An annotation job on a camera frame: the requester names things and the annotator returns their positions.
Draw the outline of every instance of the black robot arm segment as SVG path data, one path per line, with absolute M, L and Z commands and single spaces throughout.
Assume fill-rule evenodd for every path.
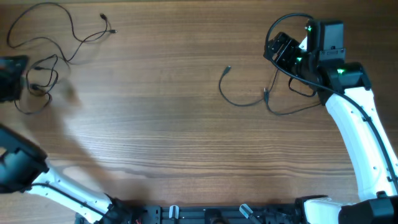
M 264 57 L 268 60 L 274 59 L 281 68 L 299 78 L 339 93 L 344 93 L 347 88 L 371 88 L 368 75 L 360 63 L 345 63 L 346 49 L 343 47 L 341 21 L 309 19 L 305 28 L 306 42 L 300 44 L 286 33 L 279 32 L 268 42 Z M 317 86 L 309 87 L 318 93 L 323 105 L 332 95 Z
M 2 124 L 0 139 L 0 147 L 6 150 L 0 157 L 1 194 L 25 191 L 42 172 L 49 170 L 45 163 L 47 155 L 41 148 Z

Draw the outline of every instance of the wooden table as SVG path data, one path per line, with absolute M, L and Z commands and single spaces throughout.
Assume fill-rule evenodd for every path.
M 218 80 L 225 66 L 225 94 L 238 103 L 261 97 L 275 68 L 263 57 L 264 39 L 278 17 L 307 12 L 345 22 L 347 61 L 368 71 L 379 116 L 398 149 L 398 16 L 394 1 L 220 1 L 65 4 L 77 36 L 100 31 L 103 12 L 117 29 L 86 44 L 53 91 L 51 107 L 25 116 L 0 105 L 0 121 L 40 144 L 51 163 L 83 184 L 123 200 L 160 205 L 239 205 L 292 202 L 328 194 L 357 201 L 353 167 L 334 121 L 319 106 L 274 116 L 265 104 L 238 108 L 225 102 Z M 31 62 L 58 54 L 48 42 L 19 50 L 5 36 L 26 5 L 0 6 L 0 55 L 27 54 Z M 278 30 L 305 36 L 305 19 Z M 16 26 L 12 42 L 45 35 L 66 55 L 78 45 L 67 15 L 52 6 L 32 11 Z M 48 73 L 32 79 L 45 82 Z M 275 110 L 310 105 L 277 79 Z M 294 87 L 309 90 L 299 83 Z M 22 106 L 43 99 L 24 94 Z M 73 223 L 73 212 L 33 195 L 1 195 L 1 223 Z

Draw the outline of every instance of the black cable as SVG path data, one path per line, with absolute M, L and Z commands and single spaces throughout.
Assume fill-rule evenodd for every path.
M 218 82 L 218 90 L 220 91 L 221 96 L 224 98 L 224 100 L 226 100 L 228 103 L 231 103 L 231 104 L 234 105 L 234 106 L 253 106 L 253 105 L 256 105 L 256 104 L 260 103 L 263 99 L 257 100 L 257 101 L 252 102 L 252 103 L 243 104 L 243 105 L 234 103 L 234 102 L 230 101 L 229 99 L 227 99 L 227 97 L 224 95 L 223 91 L 221 90 L 221 81 L 223 80 L 224 76 L 225 76 L 226 74 L 228 74 L 228 72 L 229 72 L 230 70 L 231 70 L 231 66 L 227 66 L 227 67 L 225 68 L 223 74 L 221 75 L 220 81 Z
M 310 15 L 308 15 L 308 14 L 304 14 L 304 13 L 292 13 L 292 14 L 284 15 L 284 16 L 282 16 L 281 18 L 279 18 L 278 20 L 276 20 L 276 21 L 273 23 L 273 25 L 269 28 L 268 33 L 267 33 L 267 35 L 266 35 L 266 54 L 268 54 L 268 52 L 269 52 L 269 51 L 268 51 L 268 48 L 269 48 L 269 45 L 268 45 L 269 36 L 271 35 L 271 32 L 272 32 L 272 30 L 275 28 L 275 26 L 276 26 L 278 23 L 280 23 L 281 21 L 283 21 L 284 19 L 287 19 L 287 18 L 289 18 L 289 17 L 295 17 L 295 16 L 306 17 L 306 18 L 309 18 L 309 19 L 313 19 L 313 17 L 310 16 Z M 394 173 L 394 167 L 392 166 L 390 157 L 388 156 L 388 152 L 387 152 L 386 146 L 384 145 L 383 140 L 381 139 L 381 136 L 380 136 L 380 134 L 379 134 L 379 131 L 378 131 L 377 128 L 375 127 L 374 123 L 372 122 L 372 119 L 371 119 L 371 118 L 369 117 L 369 115 L 365 112 L 365 110 L 363 110 L 363 108 L 362 108 L 361 106 L 359 106 L 359 105 L 358 105 L 354 100 L 352 100 L 350 97 L 348 97 L 348 96 L 346 96 L 346 95 L 344 95 L 344 94 L 341 94 L 341 93 L 339 93 L 339 92 L 337 92 L 337 91 L 335 91 L 335 90 L 332 90 L 331 88 L 328 88 L 327 86 L 323 86 L 323 85 L 320 85 L 320 84 L 317 84 L 317 83 L 314 83 L 314 82 L 305 80 L 305 79 L 303 79 L 303 78 L 297 77 L 297 76 L 295 76 L 294 74 L 290 73 L 289 71 L 286 71 L 286 70 L 284 70 L 283 68 L 281 68 L 278 64 L 276 64 L 275 60 L 273 60 L 272 57 L 270 57 L 270 55 L 267 55 L 267 58 L 271 61 L 271 63 L 272 63 L 277 69 L 279 69 L 280 71 L 282 71 L 283 73 L 285 73 L 286 75 L 288 75 L 290 78 L 297 79 L 297 80 L 299 80 L 299 81 L 301 81 L 301 82 L 304 82 L 304 83 L 306 83 L 306 84 L 309 84 L 309 85 L 312 85 L 312 86 L 316 86 L 316 87 L 321 88 L 321 89 L 323 89 L 323 90 L 329 91 L 330 93 L 336 94 L 336 95 L 342 97 L 343 99 L 345 99 L 346 101 L 350 102 L 356 109 L 359 110 L 359 112 L 361 112 L 361 114 L 364 116 L 364 118 L 363 118 L 364 121 L 368 122 L 370 128 L 372 129 L 372 131 L 373 131 L 373 133 L 374 133 L 374 136 L 375 136 L 376 139 L 377 139 L 377 142 L 378 142 L 379 145 L 380 145 L 380 148 L 381 148 L 381 151 L 382 151 L 382 153 L 383 153 L 384 159 L 386 160 L 386 164 L 387 164 L 389 173 L 390 173 L 390 175 L 391 175 L 391 178 L 389 179 L 389 181 L 390 181 L 390 182 L 391 182 L 391 181 L 393 182 L 394 187 L 395 187 L 395 189 L 396 189 L 396 192 L 398 193 L 398 178 L 397 178 L 397 176 L 396 176 L 395 173 Z
M 290 89 L 291 91 L 293 91 L 293 92 L 295 92 L 295 93 L 298 93 L 298 94 L 300 94 L 300 95 L 302 95 L 302 96 L 305 96 L 305 97 L 313 97 L 313 96 L 315 96 L 315 95 L 317 94 L 317 92 L 316 92 L 315 90 L 312 92 L 311 95 L 308 95 L 308 94 L 301 93 L 301 92 L 299 92 L 299 91 L 293 89 L 292 87 L 290 87 L 290 84 L 292 83 L 292 81 L 293 81 L 293 78 L 291 77 L 291 78 L 289 79 L 288 84 L 287 84 L 287 86 L 289 87 L 289 89 Z
M 46 5 L 58 6 L 58 7 L 60 7 L 61 9 L 63 9 L 63 10 L 68 14 L 69 21 L 70 21 L 70 25 L 71 25 L 71 27 L 72 27 L 72 35 L 73 35 L 73 37 L 74 37 L 77 41 L 80 42 L 79 46 L 77 47 L 77 49 L 75 50 L 75 52 L 73 53 L 73 55 L 72 55 L 69 59 L 66 58 L 65 54 L 63 53 L 63 51 L 62 51 L 62 49 L 61 49 L 61 46 L 59 46 L 55 41 L 53 41 L 52 39 L 50 39 L 50 38 L 48 38 L 48 37 L 34 37 L 34 38 L 32 38 L 32 39 L 23 41 L 22 43 L 19 43 L 19 44 L 16 44 L 16 45 L 12 45 L 12 44 L 11 44 L 11 41 L 10 41 L 11 32 L 12 32 L 12 29 L 14 28 L 14 26 L 15 26 L 15 25 L 17 24 L 17 22 L 19 21 L 19 19 L 21 19 L 21 18 L 22 18 L 25 14 L 27 14 L 29 11 L 33 10 L 34 8 L 36 8 L 36 7 L 38 7 L 38 6 L 44 5 L 44 4 L 46 4 Z M 35 41 L 35 40 L 39 40 L 39 39 L 48 40 L 48 41 L 50 41 L 51 43 L 53 43 L 53 44 L 59 49 L 59 51 L 60 51 L 60 53 L 61 53 L 61 56 L 62 56 L 62 60 L 63 60 L 65 63 L 68 64 L 68 63 L 70 63 L 70 61 L 75 57 L 75 55 L 77 54 L 77 52 L 79 51 L 80 47 L 81 47 L 83 44 L 88 43 L 88 42 L 92 42 L 92 41 L 96 41 L 96 40 L 98 40 L 99 38 L 101 38 L 102 36 L 104 36 L 105 33 L 107 33 L 107 32 L 112 33 L 112 34 L 117 33 L 117 31 L 114 30 L 114 29 L 108 30 L 108 25 L 109 25 L 109 27 L 111 27 L 111 24 L 109 23 L 108 18 L 107 18 L 104 14 L 101 13 L 99 16 L 105 21 L 105 30 L 100 31 L 100 32 L 96 32 L 96 33 L 91 34 L 91 35 L 89 35 L 88 37 L 84 38 L 83 40 L 80 40 L 80 39 L 76 36 L 76 34 L 75 34 L 75 28 L 74 28 L 74 26 L 73 26 L 72 16 L 71 16 L 71 14 L 69 13 L 69 11 L 68 11 L 67 9 L 65 9 L 63 6 L 61 6 L 61 5 L 59 5 L 59 4 L 55 3 L 55 2 L 42 2 L 42 3 L 38 3 L 38 4 L 33 5 L 33 6 L 30 7 L 30 8 L 26 9 L 26 10 L 25 10 L 25 11 L 24 11 L 12 24 L 11 24 L 10 29 L 8 30 L 8 33 L 7 33 L 7 41 L 6 41 L 6 42 L 7 42 L 7 45 L 8 45 L 10 48 L 16 49 L 16 48 L 18 48 L 18 47 L 20 47 L 20 46 L 23 46 L 23 45 L 27 44 L 28 42 L 32 42 L 32 41 Z M 93 36 L 96 36 L 96 35 L 98 35 L 98 34 L 99 34 L 98 37 L 94 38 L 93 40 L 89 40 L 89 38 L 91 38 L 91 37 L 93 37 Z M 46 60 L 49 60 L 49 59 L 51 59 L 51 58 L 54 58 L 54 57 L 55 57 L 55 62 L 54 62 L 54 64 L 53 64 L 52 68 L 43 68 L 43 67 L 38 66 L 40 63 L 42 63 L 42 62 L 44 62 L 44 61 L 46 61 Z M 21 113 L 24 113 L 24 114 L 26 114 L 26 115 L 37 114 L 37 113 L 40 113 L 45 107 L 47 107 L 47 106 L 50 104 L 50 102 L 52 101 L 52 96 L 51 96 L 51 94 L 50 94 L 49 92 L 50 92 L 50 90 L 55 86 L 55 84 L 57 84 L 58 78 L 59 78 L 58 72 L 54 69 L 54 68 L 55 68 L 55 65 L 57 64 L 57 62 L 58 62 L 58 55 L 54 54 L 54 55 L 49 56 L 49 57 L 47 57 L 47 58 L 45 58 L 45 59 L 38 60 L 38 61 L 36 61 L 35 63 L 33 63 L 33 65 L 30 66 L 30 68 L 27 70 L 26 75 L 25 75 L 25 79 L 26 79 L 26 83 L 27 83 L 27 89 L 28 89 L 29 93 L 30 93 L 31 95 L 34 95 L 34 96 L 45 96 L 45 95 L 47 95 L 47 96 L 48 96 L 48 100 L 47 100 L 47 102 L 43 105 L 43 107 L 41 107 L 39 110 L 34 111 L 34 112 L 22 111 L 22 110 L 18 107 L 18 105 L 17 105 L 17 103 L 16 103 L 16 100 L 14 100 L 14 104 L 15 104 L 15 106 L 16 106 L 16 108 L 17 108 L 18 111 L 20 111 Z M 50 70 L 50 71 L 51 71 L 51 74 L 50 74 L 49 82 L 48 82 L 46 85 L 30 84 L 29 79 L 28 79 L 28 75 L 29 75 L 29 72 L 30 72 L 32 69 L 34 69 L 34 70 Z M 54 72 L 55 72 L 55 74 L 56 74 L 56 77 L 55 77 L 55 80 L 53 81 L 53 83 L 50 85 Z
M 254 105 L 256 105 L 256 104 L 258 104 L 258 103 L 260 103 L 260 102 L 262 102 L 262 101 L 264 100 L 264 101 L 266 102 L 267 109 L 268 109 L 271 113 L 273 113 L 274 115 L 277 115 L 277 116 L 283 116 L 283 115 L 294 114 L 294 113 L 297 113 L 297 112 L 299 112 L 299 111 L 303 111 L 303 110 L 310 109 L 310 108 L 313 108 L 313 107 L 315 107 L 315 106 L 321 105 L 321 103 L 319 103 L 319 104 L 316 104 L 316 105 L 304 107 L 304 108 L 301 108 L 301 109 L 298 109 L 298 110 L 294 110 L 294 111 L 291 111 L 291 112 L 286 112 L 286 113 L 281 113 L 281 112 L 273 111 L 273 110 L 270 108 L 270 106 L 269 106 L 269 93 L 271 92 L 272 88 L 274 87 L 274 84 L 275 84 L 275 81 L 276 81 L 276 77 L 278 76 L 278 71 L 279 71 L 279 70 L 276 70 L 276 72 L 275 72 L 274 80 L 272 81 L 272 85 L 271 85 L 271 87 L 270 87 L 270 90 L 267 90 L 266 88 L 264 89 L 264 96 L 263 96 L 262 99 L 257 100 L 257 101 L 254 101 L 254 102 L 252 102 L 252 103 L 243 104 L 243 105 L 234 103 L 234 102 L 232 102 L 231 100 L 229 100 L 229 99 L 224 95 L 223 91 L 221 90 L 221 81 L 223 80 L 223 78 L 225 77 L 225 75 L 228 74 L 228 72 L 229 72 L 230 70 L 231 70 L 231 66 L 227 66 L 227 67 L 225 68 L 225 70 L 224 70 L 223 74 L 221 75 L 221 78 L 220 78 L 220 80 L 219 80 L 219 82 L 218 82 L 218 90 L 220 91 L 220 94 L 221 94 L 221 96 L 224 98 L 224 100 L 226 100 L 228 103 L 231 103 L 231 104 L 234 105 L 234 106 L 254 106 Z
M 274 80 L 272 81 L 272 85 L 271 85 L 271 87 L 269 88 L 269 90 L 267 90 L 266 88 L 264 88 L 264 101 L 266 102 L 267 109 L 268 109 L 271 113 L 273 113 L 274 115 L 277 115 L 277 116 L 290 115 L 290 114 L 294 114 L 294 113 L 297 113 L 297 112 L 300 112 L 300 111 L 303 111 L 303 110 L 310 109 L 310 108 L 313 108 L 313 107 L 316 107 L 316 106 L 321 105 L 321 103 L 319 102 L 319 103 L 317 103 L 317 104 L 315 104 L 315 105 L 307 106 L 307 107 L 304 107 L 304 108 L 301 108 L 301 109 L 297 109 L 297 110 L 293 110 L 293 111 L 286 112 L 286 113 L 281 113 L 281 112 L 273 111 L 273 110 L 269 107 L 269 94 L 271 93 L 271 91 L 272 91 L 272 89 L 273 89 L 273 87 L 274 87 L 276 77 L 278 76 L 278 71 L 279 71 L 279 69 L 277 69 L 276 72 L 275 72 Z

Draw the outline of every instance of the cable connector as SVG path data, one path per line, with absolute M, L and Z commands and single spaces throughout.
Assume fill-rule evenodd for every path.
M 268 103 L 268 99 L 269 99 L 269 91 L 266 88 L 264 88 L 264 101 Z
M 105 20 L 105 21 L 108 20 L 108 18 L 107 18 L 107 17 L 105 16 L 105 14 L 103 14 L 103 13 L 101 13 L 99 16 L 101 17 L 101 19 L 103 19 L 103 20 Z
M 231 70 L 231 66 L 228 65 L 228 66 L 224 69 L 224 72 L 223 72 L 222 76 L 225 76 L 230 70 Z

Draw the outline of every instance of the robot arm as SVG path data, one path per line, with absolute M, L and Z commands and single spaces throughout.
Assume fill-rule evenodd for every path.
M 278 208 L 270 214 L 268 211 L 272 209 L 263 207 L 254 210 L 258 215 L 246 209 L 245 217 L 255 220 L 263 214 L 263 223 L 272 224 L 377 223 L 386 220 L 398 222 L 395 175 L 398 171 L 398 160 L 378 118 L 366 72 L 359 63 L 345 63 L 343 23 L 316 21 L 311 18 L 307 23 L 307 31 L 307 44 L 299 44 L 285 33 L 279 33 L 268 42 L 269 32 L 264 56 L 279 70 L 308 84 L 318 93 L 346 144 L 362 202 L 340 203 L 326 196 L 305 197 L 298 198 L 294 205 L 289 205 L 289 212 L 281 212 L 283 209 Z M 136 214 L 131 208 L 58 173 L 45 161 L 47 156 L 43 150 L 1 125 L 0 139 L 0 146 L 6 149 L 6 153 L 0 158 L 0 193 L 20 191 L 41 195 L 76 211 L 91 223 L 120 224 L 136 220 L 133 217 Z M 179 217 L 185 217 L 182 223 L 213 224 L 206 218 L 202 222 L 204 210 L 206 209 L 201 208 L 198 211 L 190 208 L 170 212 L 175 215 L 162 221 L 163 213 L 158 213 L 156 208 L 155 213 L 148 216 L 149 221 L 144 222 L 177 223 Z M 234 218 L 233 224 L 247 223 L 237 219 L 235 209 L 232 210 L 228 214 Z
M 38 146 L 0 124 L 0 194 L 47 197 L 79 213 L 90 223 L 127 223 L 132 212 L 118 199 L 95 192 L 57 172 Z

